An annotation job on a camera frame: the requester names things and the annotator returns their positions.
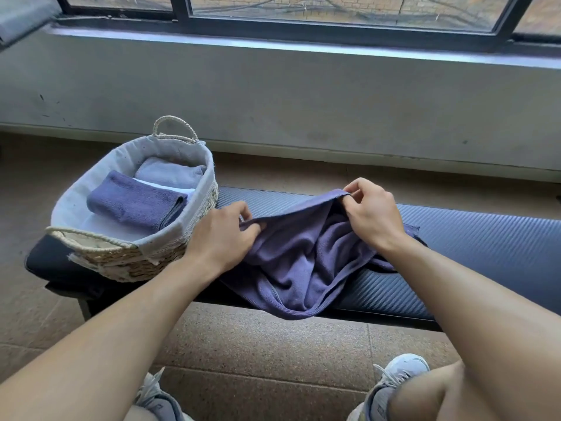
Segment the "baseboard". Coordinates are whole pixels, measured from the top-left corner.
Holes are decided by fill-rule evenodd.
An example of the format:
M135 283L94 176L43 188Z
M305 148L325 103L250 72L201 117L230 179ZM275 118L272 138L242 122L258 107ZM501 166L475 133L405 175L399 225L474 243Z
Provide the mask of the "baseboard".
M59 137L61 139L123 143L139 137L139 134L110 131L80 130L62 127L41 127L0 123L0 131L14 134ZM561 171L517 167L515 165L485 164L450 161L445 159L413 158L408 156L366 154L329 149L299 148L295 146L267 145L225 140L207 140L214 152L243 155L274 156L277 158L305 159L342 164L381 165L384 167L411 168L443 173L469 174L476 176L518 178L541 182L561 182Z

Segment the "person's right arm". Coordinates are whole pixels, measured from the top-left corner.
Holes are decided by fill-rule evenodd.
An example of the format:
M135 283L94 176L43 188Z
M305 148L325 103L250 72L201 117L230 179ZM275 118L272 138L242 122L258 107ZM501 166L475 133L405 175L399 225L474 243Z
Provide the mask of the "person's right arm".
M536 412L558 419L561 317L408 236L393 196L380 186L359 178L345 190L355 233L417 293L489 404L509 420L536 419Z

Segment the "woven basket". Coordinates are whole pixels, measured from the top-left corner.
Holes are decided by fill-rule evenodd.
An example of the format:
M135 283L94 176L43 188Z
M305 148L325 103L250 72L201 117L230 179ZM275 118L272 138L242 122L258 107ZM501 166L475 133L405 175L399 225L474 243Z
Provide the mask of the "woven basket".
M158 133L158 125L165 120L180 122L191 136ZM86 207L88 194L112 169L132 177L150 156L192 165L204 162L207 166L179 217L161 231L133 242L81 230L79 226L84 217L91 215ZM194 226L216 206L217 200L212 153L189 124L168 115L154 123L150 136L139 137L113 149L78 179L60 197L53 209L51 226L46 231L74 251L69 258L75 263L115 281L146 281L183 256Z

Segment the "forearm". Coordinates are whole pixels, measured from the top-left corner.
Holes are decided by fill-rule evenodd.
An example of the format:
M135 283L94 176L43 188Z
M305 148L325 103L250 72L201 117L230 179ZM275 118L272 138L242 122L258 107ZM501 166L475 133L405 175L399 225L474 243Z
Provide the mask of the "forearm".
M501 390L495 404L509 402L513 384L518 393L546 390L544 405L557 402L548 394L561 384L559 316L409 237L384 255L433 313L481 389L494 389L494 396Z
M213 276L180 262L2 384L3 419L122 420L162 341Z

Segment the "person's left hand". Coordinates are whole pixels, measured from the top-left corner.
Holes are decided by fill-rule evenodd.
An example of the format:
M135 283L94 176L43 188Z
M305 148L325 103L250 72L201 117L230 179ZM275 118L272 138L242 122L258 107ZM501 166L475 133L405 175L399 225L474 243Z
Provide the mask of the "person's left hand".
M210 268L212 279L237 265L264 227L254 223L241 232L240 215L244 220L251 219L244 201L210 210L195 226L182 260Z

